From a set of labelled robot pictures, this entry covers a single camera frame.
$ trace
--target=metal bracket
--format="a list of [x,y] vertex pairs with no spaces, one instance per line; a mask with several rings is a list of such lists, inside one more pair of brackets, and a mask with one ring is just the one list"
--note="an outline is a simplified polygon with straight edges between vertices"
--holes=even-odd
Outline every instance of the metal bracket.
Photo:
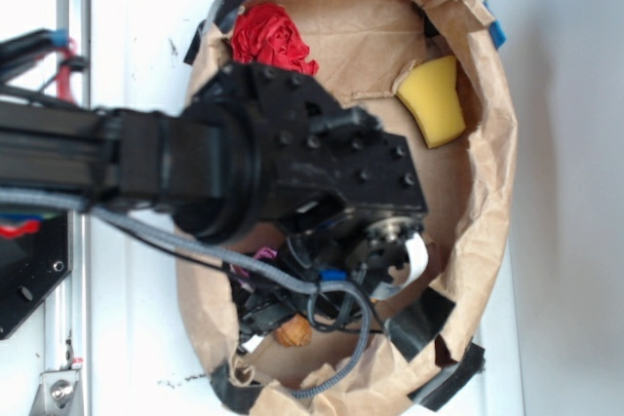
[[0,340],[9,338],[71,269],[65,215],[44,221],[36,235],[0,240]]
[[29,416],[79,416],[82,399],[79,370],[44,372]]

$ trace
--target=white surface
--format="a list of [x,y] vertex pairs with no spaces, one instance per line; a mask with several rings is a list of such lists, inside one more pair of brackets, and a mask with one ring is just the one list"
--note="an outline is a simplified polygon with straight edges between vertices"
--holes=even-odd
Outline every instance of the white surface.
[[[93,104],[178,114],[190,74],[182,60],[212,1],[93,0]],[[92,235],[94,415],[231,414],[205,377],[192,378],[203,371],[177,310],[173,260],[97,222]],[[487,372],[439,414],[523,414],[510,287],[497,286],[480,330]]]
[[[0,0],[0,41],[45,24],[44,0]],[[38,87],[43,72],[36,69],[16,84]],[[27,414],[44,370],[44,310],[40,307],[8,340],[0,341],[0,416]]]
[[526,414],[624,413],[624,0],[488,0],[520,122],[511,249]]

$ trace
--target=brown paper bag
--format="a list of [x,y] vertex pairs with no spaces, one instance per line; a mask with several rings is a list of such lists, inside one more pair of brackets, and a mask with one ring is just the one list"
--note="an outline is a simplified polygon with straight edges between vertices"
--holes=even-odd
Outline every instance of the brown paper bag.
[[[250,0],[245,6],[261,2],[286,8],[310,46],[309,58],[320,64],[317,80],[344,106],[364,104],[387,132],[409,137],[429,206],[425,230],[436,242],[441,267],[430,269],[382,309],[391,315],[436,277],[431,286],[456,303],[441,336],[450,357],[461,360],[502,259],[516,163],[516,118],[488,34],[493,17],[480,0]],[[414,4],[441,36],[425,37]],[[458,140],[428,150],[394,93],[414,66],[446,54],[458,58],[457,91],[467,130]],[[202,39],[188,96],[229,59],[227,35],[213,25]],[[276,247],[280,241],[274,229],[259,226],[237,248]],[[285,349],[269,336],[241,358],[235,353],[238,322],[225,276],[177,262],[177,284],[183,321],[206,372],[228,362],[233,384],[267,384],[253,415],[401,414],[412,405],[408,394],[440,370],[433,343],[407,362],[377,335],[340,383],[309,400],[296,400],[284,386],[312,387],[327,380],[350,356],[354,337],[315,333],[310,346]]]

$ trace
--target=red wire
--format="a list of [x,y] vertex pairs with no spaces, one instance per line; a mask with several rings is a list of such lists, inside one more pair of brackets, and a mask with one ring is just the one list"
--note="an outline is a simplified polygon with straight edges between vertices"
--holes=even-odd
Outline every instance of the red wire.
[[39,231],[41,221],[29,219],[24,221],[20,226],[2,226],[0,225],[0,238],[14,239],[24,234],[34,234]]
[[[69,39],[69,46],[66,48],[62,48],[60,53],[63,56],[63,60],[68,60],[72,57],[75,57],[76,50],[76,42],[73,39]],[[70,76],[71,76],[71,68],[69,65],[62,65],[58,70],[57,75],[57,97],[59,99],[63,99],[65,101],[69,101],[75,103],[74,96],[71,93],[71,84],[70,84]]]

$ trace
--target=small brown object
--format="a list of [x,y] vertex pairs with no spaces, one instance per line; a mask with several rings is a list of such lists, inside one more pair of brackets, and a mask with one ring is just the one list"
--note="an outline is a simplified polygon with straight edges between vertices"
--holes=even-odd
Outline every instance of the small brown object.
[[275,330],[275,339],[285,348],[307,346],[312,342],[312,327],[307,319],[297,314]]

